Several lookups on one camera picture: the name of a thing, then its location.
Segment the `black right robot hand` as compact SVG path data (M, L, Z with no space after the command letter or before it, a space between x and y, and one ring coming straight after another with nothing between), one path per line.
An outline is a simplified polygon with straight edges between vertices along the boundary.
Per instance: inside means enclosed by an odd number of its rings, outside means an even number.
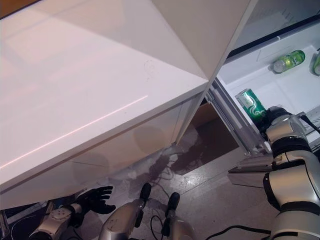
M285 110L283 107L272 106L267 110L263 111L259 117L257 128L260 133L265 133L272 122L282 116L292 115L290 112Z

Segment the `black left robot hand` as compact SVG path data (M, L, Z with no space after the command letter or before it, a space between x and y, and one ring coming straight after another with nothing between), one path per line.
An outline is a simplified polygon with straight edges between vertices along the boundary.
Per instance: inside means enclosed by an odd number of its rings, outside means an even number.
M112 213L115 205L106 204L106 200L110 199L113 186L102 186L93 188L78 196L75 203L81 206L82 213L87 214L93 211L97 214L105 215Z

